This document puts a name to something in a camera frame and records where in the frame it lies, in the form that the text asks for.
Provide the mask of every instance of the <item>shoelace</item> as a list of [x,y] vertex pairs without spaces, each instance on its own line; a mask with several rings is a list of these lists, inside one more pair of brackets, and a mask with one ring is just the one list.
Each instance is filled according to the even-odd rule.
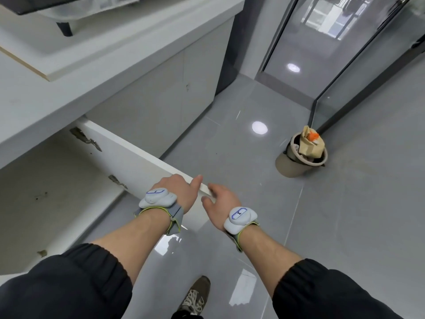
[[198,302],[196,303],[196,297],[198,296],[198,291],[196,290],[190,290],[186,299],[184,299],[182,305],[188,306],[190,309],[193,310],[190,314],[197,315],[201,313],[202,308],[204,306],[204,299],[202,297],[199,298]]

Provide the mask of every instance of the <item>countertop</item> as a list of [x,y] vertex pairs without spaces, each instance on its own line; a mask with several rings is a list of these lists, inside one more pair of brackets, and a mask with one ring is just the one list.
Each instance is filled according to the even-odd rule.
[[0,168],[236,15],[244,0],[197,2],[53,82],[0,53]]

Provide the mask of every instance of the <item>paper bag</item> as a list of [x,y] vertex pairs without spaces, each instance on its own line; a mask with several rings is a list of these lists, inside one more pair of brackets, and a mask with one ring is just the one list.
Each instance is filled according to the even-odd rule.
[[306,125],[301,132],[300,150],[298,150],[298,153],[317,159],[322,156],[324,149],[325,142],[323,139],[318,136],[314,129],[311,129]]

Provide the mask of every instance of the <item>wrist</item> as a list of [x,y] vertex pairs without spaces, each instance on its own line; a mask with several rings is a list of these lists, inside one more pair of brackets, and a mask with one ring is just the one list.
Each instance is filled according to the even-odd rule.
[[145,210],[136,219],[148,223],[150,227],[160,230],[162,234],[166,233],[171,224],[170,215],[161,208]]
[[249,224],[241,231],[239,234],[239,245],[242,249],[244,248],[244,245],[246,246],[249,244],[249,240],[259,231],[261,231],[261,228],[256,224]]

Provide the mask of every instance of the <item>gray sneaker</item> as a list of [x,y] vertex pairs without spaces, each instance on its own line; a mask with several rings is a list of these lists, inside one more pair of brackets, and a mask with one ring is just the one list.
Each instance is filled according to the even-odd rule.
[[201,276],[189,289],[177,311],[186,310],[190,314],[199,315],[204,310],[210,294],[211,282],[206,276]]

